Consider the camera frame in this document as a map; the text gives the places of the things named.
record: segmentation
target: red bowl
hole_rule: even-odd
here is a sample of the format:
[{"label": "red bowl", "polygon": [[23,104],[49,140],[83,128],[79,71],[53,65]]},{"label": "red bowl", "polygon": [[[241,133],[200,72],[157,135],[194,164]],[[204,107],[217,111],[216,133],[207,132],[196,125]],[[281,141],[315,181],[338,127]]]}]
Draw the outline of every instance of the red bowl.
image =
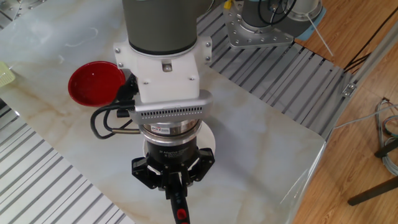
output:
[{"label": "red bowl", "polygon": [[90,62],[76,70],[69,79],[70,97],[85,106],[104,106],[112,103],[126,78],[110,62]]}]

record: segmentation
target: bolt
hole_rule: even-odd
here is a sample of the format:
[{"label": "bolt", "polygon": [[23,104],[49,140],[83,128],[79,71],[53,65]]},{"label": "bolt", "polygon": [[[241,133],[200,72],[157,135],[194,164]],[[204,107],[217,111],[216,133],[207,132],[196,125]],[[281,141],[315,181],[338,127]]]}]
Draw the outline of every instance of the bolt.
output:
[{"label": "bolt", "polygon": [[171,64],[163,65],[163,71],[164,72],[171,72],[172,70],[173,70],[173,68],[172,68]]}]

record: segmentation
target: marble table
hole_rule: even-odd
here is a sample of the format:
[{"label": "marble table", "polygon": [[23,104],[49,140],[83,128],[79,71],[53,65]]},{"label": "marble table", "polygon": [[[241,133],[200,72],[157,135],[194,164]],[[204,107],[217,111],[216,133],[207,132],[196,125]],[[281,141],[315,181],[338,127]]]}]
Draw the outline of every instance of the marble table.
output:
[{"label": "marble table", "polygon": [[[0,60],[16,74],[0,98],[136,223],[174,223],[164,192],[131,175],[142,136],[96,139],[95,108],[68,95],[78,67],[114,62],[113,43],[126,38],[120,0],[51,0],[0,33]],[[209,173],[188,189],[192,223],[290,223],[325,141],[214,70],[200,73],[215,99],[205,122],[217,150]],[[112,115],[111,124],[126,122]]]}]

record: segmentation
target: black cable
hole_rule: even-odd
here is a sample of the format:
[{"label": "black cable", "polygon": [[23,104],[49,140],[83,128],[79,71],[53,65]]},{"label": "black cable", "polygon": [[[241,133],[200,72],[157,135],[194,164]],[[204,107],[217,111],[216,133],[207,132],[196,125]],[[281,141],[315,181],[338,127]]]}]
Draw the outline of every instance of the black cable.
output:
[{"label": "black cable", "polygon": [[384,22],[379,26],[379,28],[375,31],[375,33],[372,35],[372,37],[363,45],[363,47],[361,48],[361,50],[359,50],[359,52],[353,57],[353,59],[351,59],[351,61],[349,61],[349,63],[347,64],[347,66],[345,66],[344,70],[346,70],[346,68],[348,68],[350,65],[352,65],[353,61],[356,59],[356,57],[358,57],[360,55],[360,53],[366,48],[366,46],[369,45],[369,43],[373,40],[373,38],[377,35],[377,33],[383,28],[384,25],[386,25],[386,23],[388,22],[389,19],[391,19],[391,17],[398,11],[398,7],[396,7],[396,9],[390,14],[390,16],[387,17],[386,20],[384,20]]},{"label": "black cable", "polygon": [[345,72],[350,71],[351,69],[357,67],[358,65],[362,64],[362,63],[365,62],[365,61],[366,61],[366,58],[364,58],[364,59],[362,59],[362,60],[356,62],[354,65],[352,65],[352,66],[350,66],[349,68],[345,69]]},{"label": "black cable", "polygon": [[[132,103],[131,102],[125,102],[125,103],[120,103],[119,102],[119,103],[112,103],[112,104],[110,104],[108,106],[103,106],[103,107],[99,108],[98,110],[94,111],[94,113],[91,115],[91,119],[90,119],[90,126],[91,126],[91,130],[93,131],[94,135],[97,138],[99,138],[99,139],[107,139],[107,138],[110,138],[110,137],[114,136],[115,133],[110,133],[110,134],[107,134],[105,136],[100,135],[98,130],[97,130],[97,128],[96,128],[96,126],[95,126],[95,120],[96,120],[97,116],[100,113],[106,111],[106,114],[105,114],[105,117],[104,117],[104,126],[105,126],[105,128],[108,131],[112,131],[112,128],[110,128],[108,126],[108,124],[107,124],[107,120],[108,120],[108,116],[109,116],[110,111],[111,110],[117,110],[117,109],[120,109],[120,108],[126,109],[128,107],[132,107]],[[124,129],[125,127],[127,127],[131,123],[132,123],[132,120],[130,119],[128,122],[126,122],[126,124],[122,125],[120,127],[120,129]]]},{"label": "black cable", "polygon": [[284,16],[282,16],[282,18],[280,18],[278,21],[275,21],[275,22],[267,22],[267,21],[265,21],[265,20],[262,18],[262,16],[261,16],[261,0],[259,0],[259,4],[258,4],[258,6],[257,6],[257,13],[258,13],[258,15],[259,15],[260,20],[261,20],[263,23],[272,26],[272,25],[275,25],[275,24],[278,24],[278,23],[282,22],[282,21],[287,17],[287,15],[289,15],[289,13],[292,11],[294,5],[296,4],[296,1],[297,1],[297,0],[294,0],[294,2],[292,3],[291,7],[290,7],[289,10],[286,12],[286,14],[285,14]]},{"label": "black cable", "polygon": [[368,57],[369,57],[370,54],[371,54],[371,53],[368,53],[367,55],[365,55],[365,56],[363,56],[363,57],[360,57],[359,59],[356,59],[356,60],[353,61],[351,64],[349,64],[349,66],[351,66],[352,64],[354,64],[354,63],[356,63],[356,62],[358,62],[358,61],[360,61],[360,60],[363,60],[364,58],[365,58],[365,59],[368,59]]}]

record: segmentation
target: white cable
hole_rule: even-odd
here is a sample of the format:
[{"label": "white cable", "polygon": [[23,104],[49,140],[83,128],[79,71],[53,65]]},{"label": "white cable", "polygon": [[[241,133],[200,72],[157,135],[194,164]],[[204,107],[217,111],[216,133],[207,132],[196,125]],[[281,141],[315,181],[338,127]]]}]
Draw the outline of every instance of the white cable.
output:
[{"label": "white cable", "polygon": [[319,38],[321,38],[323,44],[324,44],[325,47],[328,49],[328,51],[329,51],[329,53],[331,54],[331,56],[334,57],[334,55],[333,55],[333,53],[331,52],[331,50],[330,50],[328,44],[327,44],[326,41],[323,39],[323,37],[322,37],[321,33],[319,32],[319,30],[317,29],[316,25],[312,22],[312,20],[311,20],[310,16],[308,15],[308,13],[306,13],[305,15],[306,15],[307,18],[310,20],[310,22],[311,22],[313,28],[315,29],[315,31],[316,31],[317,34],[319,35]]},{"label": "white cable", "polygon": [[375,113],[373,113],[373,114],[367,115],[367,116],[365,116],[365,117],[363,117],[363,118],[355,119],[355,120],[353,120],[353,121],[348,121],[347,123],[344,123],[344,124],[342,124],[342,125],[339,125],[339,126],[334,127],[334,129],[338,129],[338,128],[341,128],[341,127],[346,126],[347,124],[351,124],[351,123],[355,123],[355,122],[358,122],[358,121],[362,121],[362,120],[364,120],[364,119],[371,118],[372,116],[374,116],[374,115],[376,115],[376,114],[379,114],[379,113],[381,113],[381,112],[383,112],[383,111],[386,111],[386,110],[388,110],[388,109],[390,109],[390,108],[394,108],[394,107],[398,107],[398,105],[388,106],[388,107],[386,107],[386,108],[384,108],[384,109],[381,109],[381,110],[379,110],[379,111],[377,111],[377,112],[375,112]]}]

